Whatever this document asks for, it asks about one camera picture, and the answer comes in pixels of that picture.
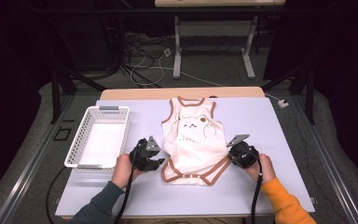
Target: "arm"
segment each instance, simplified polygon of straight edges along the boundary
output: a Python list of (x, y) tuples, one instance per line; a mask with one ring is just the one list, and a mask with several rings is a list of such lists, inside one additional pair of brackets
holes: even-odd
[[(68, 223), (109, 223), (112, 209), (124, 189), (131, 174), (132, 164), (128, 154), (117, 158), (112, 180), (108, 181), (103, 190), (91, 199), (89, 204), (83, 206)], [(135, 170), (133, 180), (142, 172)]]
[[(272, 205), (276, 223), (316, 223), (310, 214), (304, 210), (298, 199), (289, 194), (275, 175), (272, 161), (265, 154), (259, 155), (263, 167), (263, 182), (261, 190), (265, 193)], [(259, 173), (258, 164), (246, 168), (246, 172), (253, 179), (257, 180)]]

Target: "person's left hand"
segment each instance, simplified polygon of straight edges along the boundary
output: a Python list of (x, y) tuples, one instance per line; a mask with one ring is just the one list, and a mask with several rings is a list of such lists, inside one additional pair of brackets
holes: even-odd
[[(124, 189), (128, 185), (131, 168), (132, 163), (130, 162), (129, 154), (122, 154), (117, 157), (115, 171), (112, 175), (112, 182), (116, 184), (119, 188)], [(140, 171), (138, 169), (134, 170), (132, 181), (134, 181), (138, 175), (141, 175), (143, 173), (143, 171)]]

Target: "gray carpet floor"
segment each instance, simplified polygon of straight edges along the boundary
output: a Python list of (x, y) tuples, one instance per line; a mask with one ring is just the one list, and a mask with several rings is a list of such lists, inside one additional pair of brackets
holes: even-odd
[[(159, 80), (163, 76), (158, 82), (163, 88), (207, 87), (215, 86), (215, 84), (222, 86), (262, 86), (266, 83), (262, 76), (271, 39), (272, 36), (260, 36), (259, 52), (254, 53), (252, 51), (251, 53), (251, 60), (256, 73), (256, 79), (254, 80), (249, 80), (246, 77), (242, 58), (239, 54), (241, 40), (237, 38), (232, 39), (232, 43), (223, 43), (219, 40), (218, 44), (215, 44), (216, 40), (211, 38), (200, 37), (192, 39), (191, 46), (200, 46), (202, 51), (184, 51), (182, 71), (185, 74), (182, 74), (179, 79), (172, 79), (172, 70), (166, 69), (162, 73), (161, 69), (158, 68), (158, 57), (166, 47), (161, 45), (144, 47), (145, 53), (148, 55), (154, 54), (157, 58), (153, 63), (156, 68), (142, 69), (138, 70), (138, 72), (150, 80)], [(230, 48), (229, 50), (217, 52), (219, 50), (216, 50), (216, 46), (221, 49), (225, 49), (226, 46), (230, 46)], [(133, 58), (131, 64), (138, 64), (142, 59), (143, 57)], [(152, 63), (152, 61), (149, 62), (148, 60), (150, 59), (146, 59), (143, 65)], [(172, 56), (161, 58), (160, 65), (172, 68)], [(85, 74), (88, 77), (97, 77), (101, 73), (85, 72)], [(139, 88), (131, 81), (128, 74), (124, 74), (120, 70), (111, 77), (98, 79), (96, 82), (101, 83), (108, 89)], [(48, 223), (45, 208), (48, 186), (63, 167), (64, 158), (86, 108), (95, 105), (101, 94), (82, 82), (75, 81), (75, 84), (78, 88), (76, 95), (62, 95), (61, 100), (67, 104), (67, 109), (63, 111), (60, 120), (55, 125), (49, 124), (52, 118), (51, 88), (47, 85), (40, 90), (42, 104), (39, 113), (16, 158), (0, 182), (0, 215), (2, 215), (2, 208), (6, 205), (7, 198), (23, 174), (24, 168), (26, 168), (30, 160), (34, 159), (35, 153), (40, 150), (40, 146), (48, 134), (51, 133), (51, 135), (40, 158), (40, 163), (35, 168), (36, 172), (30, 179), (30, 185), (26, 186), (26, 191), (21, 195), (19, 202), (13, 206), (13, 213), (6, 214), (8, 216), (5, 220), (6, 223)], [(317, 199), (318, 203), (314, 205), (316, 212), (312, 216), (318, 223), (351, 223), (337, 196), (337, 189), (326, 174), (323, 161), (318, 156), (317, 144), (310, 133), (309, 124), (301, 117), (303, 108), (296, 106), (294, 97), (287, 91), (289, 84), (289, 81), (285, 81), (267, 93), (273, 96), (269, 97), (270, 101), (274, 106), (310, 197)], [(289, 106), (280, 108), (277, 105), (276, 98), (286, 99)], [(328, 107), (328, 101), (319, 92), (315, 92), (314, 119), (315, 127), (321, 135), (358, 209), (358, 170), (340, 147), (336, 138), (336, 128)], [(64, 137), (60, 136), (62, 132), (59, 132), (59, 129), (65, 129), (69, 133), (69, 137), (66, 140), (62, 140)], [(57, 208), (57, 204), (53, 202), (60, 198), (69, 172), (69, 169), (65, 169), (60, 174), (50, 193), (48, 207), (55, 223), (64, 223), (64, 220), (60, 217), (53, 216)], [(272, 217), (259, 217), (257, 223), (272, 223)]]

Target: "person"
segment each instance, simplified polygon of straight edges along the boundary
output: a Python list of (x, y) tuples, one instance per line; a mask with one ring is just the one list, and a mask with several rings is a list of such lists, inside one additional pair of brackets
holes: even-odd
[[(275, 222), (280, 223), (316, 223), (310, 214), (304, 210), (298, 199), (291, 195), (282, 185), (272, 165), (272, 161), (266, 154), (260, 153), (259, 159), (263, 168), (263, 181), (261, 191), (267, 196), (275, 214)], [(112, 221), (112, 208), (118, 197), (124, 193), (123, 189), (127, 186), (131, 174), (132, 164), (128, 154), (122, 154), (117, 158), (115, 171), (111, 181), (108, 181), (103, 190), (94, 196), (89, 204), (83, 206), (68, 223), (110, 223)], [(246, 173), (257, 181), (259, 176), (259, 166), (257, 162), (245, 169)], [(132, 180), (143, 172), (135, 170)], [(203, 219), (194, 218), (186, 223), (203, 223)], [(148, 221), (138, 220), (139, 223), (164, 223), (161, 219), (151, 219)], [(241, 223), (240, 218), (213, 218), (204, 223)]]

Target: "dark green sleeve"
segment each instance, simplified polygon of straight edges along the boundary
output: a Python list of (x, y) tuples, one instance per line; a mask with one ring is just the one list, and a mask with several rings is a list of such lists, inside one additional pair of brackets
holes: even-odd
[(101, 192), (89, 204), (84, 205), (68, 223), (109, 223), (112, 221), (112, 208), (122, 189), (108, 181)]

